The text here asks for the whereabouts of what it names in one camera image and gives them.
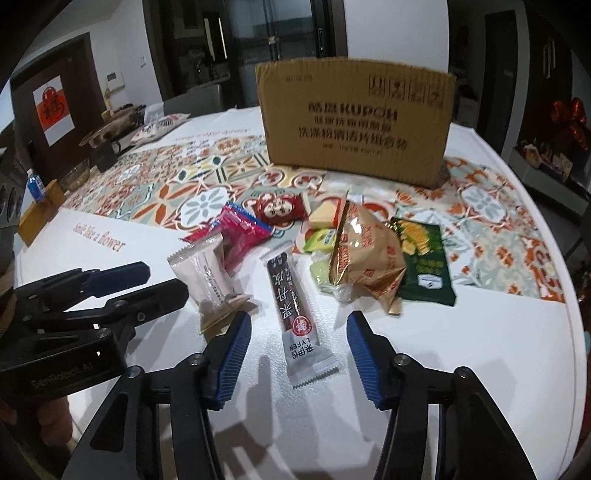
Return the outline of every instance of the red logo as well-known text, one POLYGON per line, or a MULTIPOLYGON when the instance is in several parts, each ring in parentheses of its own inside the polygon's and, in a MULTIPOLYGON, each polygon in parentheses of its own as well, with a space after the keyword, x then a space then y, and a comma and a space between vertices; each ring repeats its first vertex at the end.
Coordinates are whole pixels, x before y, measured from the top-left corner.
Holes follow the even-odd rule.
POLYGON ((303 337, 312 331, 312 322, 304 316, 296 317, 291 330, 298 336, 303 337))
POLYGON ((37 105, 37 115, 41 121, 43 131, 55 125, 70 113, 64 90, 56 91, 53 87, 47 87, 43 91, 41 103, 37 105))

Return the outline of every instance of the snack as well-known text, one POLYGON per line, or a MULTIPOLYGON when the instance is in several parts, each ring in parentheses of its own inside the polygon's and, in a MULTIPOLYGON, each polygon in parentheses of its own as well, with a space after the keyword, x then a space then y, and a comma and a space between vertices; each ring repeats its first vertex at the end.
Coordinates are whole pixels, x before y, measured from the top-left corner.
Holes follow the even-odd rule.
POLYGON ((407 265, 398 296, 453 307, 456 293, 452 288, 439 226, 391 218, 387 227, 398 234, 407 265))
POLYGON ((232 271, 252 248, 273 234, 273 229, 254 218, 241 206, 227 202, 215 220, 204 229, 183 238, 183 241, 193 243, 212 233, 223 235, 224 267, 232 271))
POLYGON ((363 285, 386 312, 400 313, 395 298, 406 264, 396 233, 369 210, 347 201, 337 238, 330 259, 330 282, 363 285))
POLYGON ((340 199, 326 199, 310 214, 308 225, 311 230, 337 228, 340 215, 345 206, 346 195, 340 199))
POLYGON ((202 332, 251 298, 234 290, 223 267, 222 241, 222 234, 217 233, 168 258, 174 274, 187 285, 199 308, 202 332))
POLYGON ((304 220, 310 214, 310 204, 305 193, 282 193, 256 206, 256 216, 267 225, 304 220))
POLYGON ((306 240, 304 252, 326 252, 330 253, 335 247, 336 230, 333 228, 323 228, 318 230, 306 240))
POLYGON ((333 285, 329 280, 330 254, 322 252, 312 253, 312 263, 310 264, 310 274, 318 285, 322 293, 328 293, 342 303, 351 303, 353 301, 353 285, 343 283, 333 285))
POLYGON ((281 339, 287 361, 287 378, 293 387, 298 387, 335 370, 338 360, 330 350, 320 345, 314 322, 296 287, 301 283, 294 276, 295 269, 291 268, 292 256, 280 247, 264 255, 262 260, 269 272, 282 322, 281 339))

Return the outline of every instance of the white snack wrapper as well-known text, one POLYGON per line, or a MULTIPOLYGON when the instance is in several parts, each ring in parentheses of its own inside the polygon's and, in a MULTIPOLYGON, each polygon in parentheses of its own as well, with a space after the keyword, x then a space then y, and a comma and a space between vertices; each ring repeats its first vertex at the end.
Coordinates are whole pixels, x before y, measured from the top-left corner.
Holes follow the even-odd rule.
POLYGON ((232 279, 224 270, 222 242, 222 234, 218 233, 168 258, 170 267, 177 278, 187 284, 189 295, 199 308, 201 332, 251 298, 235 291, 232 279))
POLYGON ((329 349, 321 346, 314 320, 297 287, 301 283, 295 277, 297 273, 292 253, 279 247, 261 259, 269 272, 283 328, 281 339, 287 361, 287 378, 292 387, 299 387, 336 370, 339 361, 329 349))

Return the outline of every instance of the snack bar wrapper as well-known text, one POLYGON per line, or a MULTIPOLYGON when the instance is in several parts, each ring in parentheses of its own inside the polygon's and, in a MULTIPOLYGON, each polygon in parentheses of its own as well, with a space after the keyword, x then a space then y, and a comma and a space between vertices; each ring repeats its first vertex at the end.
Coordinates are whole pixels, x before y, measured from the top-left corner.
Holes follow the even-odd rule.
POLYGON ((295 277, 293 255, 275 249, 262 257, 267 266, 271 288, 283 333, 283 350, 287 361, 287 378, 293 387, 308 383, 339 366, 339 361, 320 345, 314 320, 304 303, 295 277))
POLYGON ((251 298, 237 293, 223 267, 222 234, 195 242, 168 258, 179 280, 189 288, 189 295, 201 314, 201 332, 218 320, 238 310, 251 298))
POLYGON ((227 202, 215 220, 204 229, 183 238, 183 241, 193 243, 213 233, 223 236, 224 267, 231 272, 252 248, 273 235, 273 229, 241 206, 227 202))

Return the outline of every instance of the dark brown snack wrapper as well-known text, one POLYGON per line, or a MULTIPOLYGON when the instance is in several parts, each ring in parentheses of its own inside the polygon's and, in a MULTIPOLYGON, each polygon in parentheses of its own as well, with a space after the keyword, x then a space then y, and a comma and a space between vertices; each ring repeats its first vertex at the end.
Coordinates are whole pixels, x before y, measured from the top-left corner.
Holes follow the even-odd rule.
POLYGON ((295 278, 293 255, 285 250, 271 251, 262 260, 267 266, 271 288, 281 319, 281 340, 287 362, 287 378, 293 387, 298 387, 334 371, 338 360, 333 353, 320 344, 316 325, 309 315, 305 298, 295 278))

